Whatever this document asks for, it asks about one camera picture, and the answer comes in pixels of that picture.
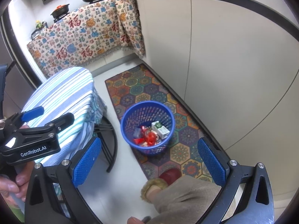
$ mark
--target brown fur trim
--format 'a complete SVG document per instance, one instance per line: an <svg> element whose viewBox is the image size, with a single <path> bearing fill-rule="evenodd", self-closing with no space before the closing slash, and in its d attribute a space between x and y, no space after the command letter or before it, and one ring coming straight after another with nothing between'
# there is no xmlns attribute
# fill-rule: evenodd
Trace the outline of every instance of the brown fur trim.
<svg viewBox="0 0 299 224"><path fill-rule="evenodd" d="M143 199L144 201L146 201L148 203L151 203L151 202L146 198L145 194L148 191L148 189L153 185L158 186L160 189L165 189L168 187L168 184L166 183L166 181L164 179L156 178L156 179L148 180L146 182L146 184L141 189L141 199Z"/></svg>

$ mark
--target beige pants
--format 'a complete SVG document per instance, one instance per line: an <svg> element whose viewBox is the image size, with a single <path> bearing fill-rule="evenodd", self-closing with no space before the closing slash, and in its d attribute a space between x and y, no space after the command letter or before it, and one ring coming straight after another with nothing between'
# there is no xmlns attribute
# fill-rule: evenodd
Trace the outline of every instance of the beige pants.
<svg viewBox="0 0 299 224"><path fill-rule="evenodd" d="M195 224L220 189L214 183L183 176L157 194L153 204L159 215L148 224ZM233 201L225 219L231 217L235 209Z"/></svg>

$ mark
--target blue and white striped cloth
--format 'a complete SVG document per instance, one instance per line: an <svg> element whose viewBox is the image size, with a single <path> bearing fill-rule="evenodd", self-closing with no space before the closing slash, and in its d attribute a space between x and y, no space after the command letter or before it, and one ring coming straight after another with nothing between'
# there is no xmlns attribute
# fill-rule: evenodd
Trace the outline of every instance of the blue and white striped cloth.
<svg viewBox="0 0 299 224"><path fill-rule="evenodd" d="M58 134L61 151L35 160L44 166L71 159L82 149L107 108L95 89L91 73L82 67L72 67L49 78L33 93L23 111L37 106L44 107L44 114L29 121L30 127L44 126L68 112L75 117L74 124Z"/></svg>

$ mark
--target blue plastic basket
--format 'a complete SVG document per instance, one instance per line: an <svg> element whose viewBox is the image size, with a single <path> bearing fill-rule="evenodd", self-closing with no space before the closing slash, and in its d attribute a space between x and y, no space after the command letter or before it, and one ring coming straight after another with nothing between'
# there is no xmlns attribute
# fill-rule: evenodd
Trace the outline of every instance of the blue plastic basket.
<svg viewBox="0 0 299 224"><path fill-rule="evenodd" d="M154 121L160 121L170 131L169 135L155 146L142 147L134 144L134 129L142 125L149 127ZM166 148L174 132L174 126L175 120L170 109L156 101L144 101L131 106L121 119L121 133L126 142L146 155L159 154Z"/></svg>

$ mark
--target hexagon tile pattern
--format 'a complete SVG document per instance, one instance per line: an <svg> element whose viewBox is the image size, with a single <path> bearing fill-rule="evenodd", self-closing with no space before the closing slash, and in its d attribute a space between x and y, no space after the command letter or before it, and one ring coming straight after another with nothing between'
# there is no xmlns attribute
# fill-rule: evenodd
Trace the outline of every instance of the hexagon tile pattern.
<svg viewBox="0 0 299 224"><path fill-rule="evenodd" d="M174 114L175 131L165 152L146 156L133 149L148 179L176 167L181 169L183 176L213 182L197 150L197 141L206 135L204 130L144 64L109 78L105 83L119 120L131 105L146 100L164 103Z"/></svg>

